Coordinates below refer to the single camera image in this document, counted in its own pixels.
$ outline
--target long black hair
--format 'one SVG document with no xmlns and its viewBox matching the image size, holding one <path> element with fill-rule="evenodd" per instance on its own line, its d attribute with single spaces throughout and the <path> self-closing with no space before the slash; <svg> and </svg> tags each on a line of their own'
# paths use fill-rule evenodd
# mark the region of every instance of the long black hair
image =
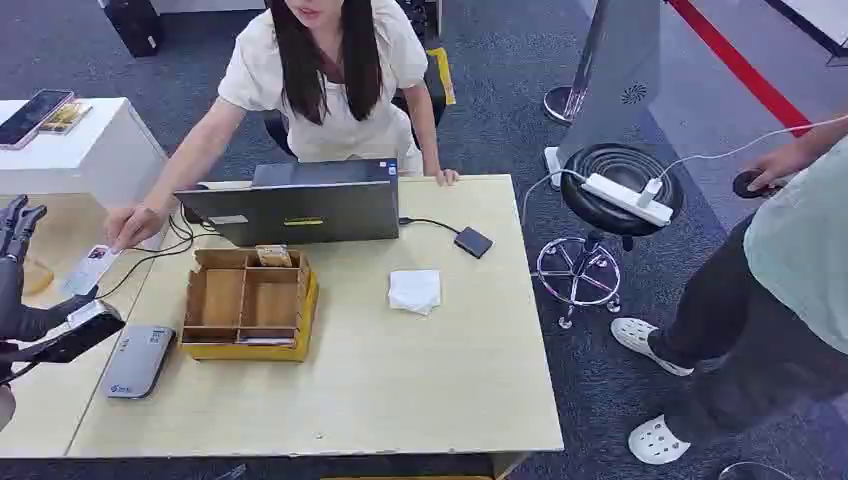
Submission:
<svg viewBox="0 0 848 480">
<path fill-rule="evenodd" d="M 321 66 L 324 55 L 285 0 L 266 0 L 274 18 L 274 30 L 283 62 L 283 91 L 292 110 L 322 125 L 327 112 L 327 93 Z M 341 15 L 342 68 L 345 95 L 353 118 L 365 120 L 380 99 L 383 73 L 371 0 L 344 0 Z"/>
</svg>

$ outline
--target black chair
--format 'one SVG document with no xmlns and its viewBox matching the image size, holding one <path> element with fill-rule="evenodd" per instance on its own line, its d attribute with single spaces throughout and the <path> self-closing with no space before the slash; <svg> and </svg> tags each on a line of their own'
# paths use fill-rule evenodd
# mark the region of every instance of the black chair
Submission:
<svg viewBox="0 0 848 480">
<path fill-rule="evenodd" d="M 430 90 L 430 99 L 433 101 L 433 116 L 436 120 L 436 126 L 438 126 L 442 115 L 445 113 L 447 97 L 445 95 L 445 87 L 439 75 L 438 61 L 429 55 L 427 59 L 428 65 L 427 72 L 424 74 L 424 83 L 427 85 L 427 89 Z M 392 103 L 409 115 L 409 106 L 406 104 L 406 99 L 400 91 L 395 93 Z M 283 114 L 279 110 L 265 111 L 265 129 L 268 131 L 268 135 L 274 139 L 284 152 L 297 158 L 292 152 L 291 147 L 289 147 L 288 126 L 286 125 L 285 118 L 283 118 Z M 413 132 L 413 137 L 415 138 L 415 144 L 418 145 L 418 137 L 415 136 L 415 132 Z"/>
<path fill-rule="evenodd" d="M 600 173 L 632 190 L 641 191 L 664 167 L 638 148 L 604 143 L 577 151 L 563 168 L 586 177 Z M 568 304 L 566 315 L 560 318 L 560 326 L 570 328 L 575 307 L 606 304 L 612 313 L 621 310 L 618 295 L 621 272 L 615 257 L 601 245 L 604 234 L 621 236 L 624 250 L 630 251 L 634 237 L 650 235 L 662 227 L 583 190 L 573 175 L 562 175 L 560 191 L 568 208 L 593 228 L 586 238 L 562 237 L 548 242 L 536 259 L 534 275 L 551 295 Z M 655 200 L 674 210 L 672 220 L 680 212 L 683 190 L 671 171 L 663 179 L 663 187 Z"/>
</svg>

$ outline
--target chrome stool base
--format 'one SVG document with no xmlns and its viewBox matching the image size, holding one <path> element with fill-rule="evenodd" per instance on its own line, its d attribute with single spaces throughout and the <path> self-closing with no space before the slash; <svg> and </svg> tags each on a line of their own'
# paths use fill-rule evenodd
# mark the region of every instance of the chrome stool base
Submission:
<svg viewBox="0 0 848 480">
<path fill-rule="evenodd" d="M 570 126 L 574 123 L 574 115 L 566 112 L 568 98 L 570 96 L 570 86 L 555 87 L 548 90 L 545 98 L 542 100 L 542 108 L 545 110 L 548 118 L 564 126 Z"/>
<path fill-rule="evenodd" d="M 587 238 L 563 237 L 548 242 L 536 258 L 534 277 L 558 300 L 568 304 L 560 327 L 571 328 L 576 307 L 606 304 L 611 313 L 621 311 L 618 289 L 621 271 L 615 257 L 600 245 L 602 236 L 591 232 Z"/>
</svg>

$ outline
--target white blouse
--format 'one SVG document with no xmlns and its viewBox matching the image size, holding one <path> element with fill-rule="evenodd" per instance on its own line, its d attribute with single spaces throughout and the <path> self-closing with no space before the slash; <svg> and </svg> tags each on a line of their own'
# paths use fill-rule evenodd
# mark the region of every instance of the white blouse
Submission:
<svg viewBox="0 0 848 480">
<path fill-rule="evenodd" d="M 280 110 L 289 122 L 289 147 L 302 162 L 397 158 L 407 175 L 421 175 L 421 152 L 412 139 L 409 117 L 392 105 L 398 88 L 424 81 L 427 55 L 395 0 L 372 0 L 383 93 L 369 117 L 353 118 L 344 85 L 326 81 L 327 115 L 315 125 L 296 115 L 282 97 L 283 67 L 271 12 L 254 18 L 236 38 L 218 95 L 246 110 Z"/>
</svg>

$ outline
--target metal pole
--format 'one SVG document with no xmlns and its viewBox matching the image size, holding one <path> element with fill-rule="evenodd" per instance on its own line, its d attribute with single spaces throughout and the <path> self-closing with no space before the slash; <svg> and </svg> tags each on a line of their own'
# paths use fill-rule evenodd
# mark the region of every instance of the metal pole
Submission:
<svg viewBox="0 0 848 480">
<path fill-rule="evenodd" d="M 611 0 L 598 0 L 595 12 L 592 15 L 592 24 L 589 26 L 589 34 L 586 36 L 586 44 L 580 54 L 580 63 L 577 65 L 577 73 L 571 86 L 556 87 L 545 94 L 545 112 L 555 122 L 562 125 L 571 125 L 583 105 L 589 80 L 592 77 L 592 64 L 595 60 L 595 51 L 601 41 L 606 23 L 607 12 Z"/>
</svg>

